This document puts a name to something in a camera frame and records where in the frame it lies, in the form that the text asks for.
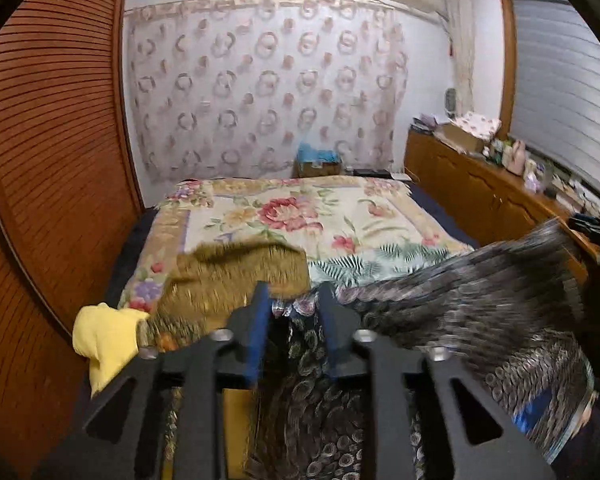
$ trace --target yellow towel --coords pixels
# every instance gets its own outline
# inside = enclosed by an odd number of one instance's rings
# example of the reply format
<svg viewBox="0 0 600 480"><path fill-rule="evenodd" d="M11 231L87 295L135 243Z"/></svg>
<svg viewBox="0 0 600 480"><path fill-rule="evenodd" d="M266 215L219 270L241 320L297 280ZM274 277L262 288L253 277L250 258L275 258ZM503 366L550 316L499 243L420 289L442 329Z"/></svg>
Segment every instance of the yellow towel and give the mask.
<svg viewBox="0 0 600 480"><path fill-rule="evenodd" d="M73 325L73 349L88 357L91 396L110 383L138 352L135 330L148 313L116 310L106 303L84 306Z"/></svg>

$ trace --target window blind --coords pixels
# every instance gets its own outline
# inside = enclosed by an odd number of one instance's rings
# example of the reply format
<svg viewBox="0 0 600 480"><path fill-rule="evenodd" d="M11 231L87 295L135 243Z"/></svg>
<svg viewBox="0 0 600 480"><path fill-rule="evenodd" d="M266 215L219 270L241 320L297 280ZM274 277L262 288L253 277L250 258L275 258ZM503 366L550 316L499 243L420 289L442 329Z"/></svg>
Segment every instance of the window blind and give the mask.
<svg viewBox="0 0 600 480"><path fill-rule="evenodd" d="M513 0L518 42L510 136L600 193L600 43L567 0Z"/></svg>

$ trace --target curtain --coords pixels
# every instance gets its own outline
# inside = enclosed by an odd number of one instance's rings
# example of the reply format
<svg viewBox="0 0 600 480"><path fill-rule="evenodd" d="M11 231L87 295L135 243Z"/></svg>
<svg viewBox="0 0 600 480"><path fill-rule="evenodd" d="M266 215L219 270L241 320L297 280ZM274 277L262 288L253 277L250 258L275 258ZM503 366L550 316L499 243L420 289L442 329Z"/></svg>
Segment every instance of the curtain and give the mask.
<svg viewBox="0 0 600 480"><path fill-rule="evenodd" d="M288 176L301 142L392 163L407 55L365 0L187 0L135 9L132 112L153 182Z"/></svg>
<svg viewBox="0 0 600 480"><path fill-rule="evenodd" d="M474 10L472 0L446 0L454 51L458 115L474 110Z"/></svg>

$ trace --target bed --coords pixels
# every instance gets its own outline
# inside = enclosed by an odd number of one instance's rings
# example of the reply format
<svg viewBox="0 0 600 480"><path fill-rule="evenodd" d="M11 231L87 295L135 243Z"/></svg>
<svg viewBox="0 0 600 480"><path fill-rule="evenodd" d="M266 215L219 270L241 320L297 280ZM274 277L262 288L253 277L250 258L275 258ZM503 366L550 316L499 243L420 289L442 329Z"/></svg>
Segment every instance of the bed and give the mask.
<svg viewBox="0 0 600 480"><path fill-rule="evenodd" d="M471 251L475 242L421 190L415 194L460 239L396 180L325 176L180 182L158 205L117 305L152 312L177 254L201 242L259 237L301 248L312 284L387 279Z"/></svg>

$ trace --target wooden dresser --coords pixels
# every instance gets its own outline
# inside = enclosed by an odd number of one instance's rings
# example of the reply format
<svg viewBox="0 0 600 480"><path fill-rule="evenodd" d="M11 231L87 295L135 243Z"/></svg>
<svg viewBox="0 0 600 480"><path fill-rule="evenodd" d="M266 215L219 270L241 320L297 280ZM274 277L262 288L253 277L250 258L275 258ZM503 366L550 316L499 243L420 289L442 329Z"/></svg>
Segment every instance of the wooden dresser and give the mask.
<svg viewBox="0 0 600 480"><path fill-rule="evenodd" d="M579 282L587 265L600 260L600 248L566 227L569 213L542 194L525 189L520 177L504 168L461 155L435 137L410 132L404 165L419 185L480 245L523 237L537 224L559 217L577 243L570 268Z"/></svg>

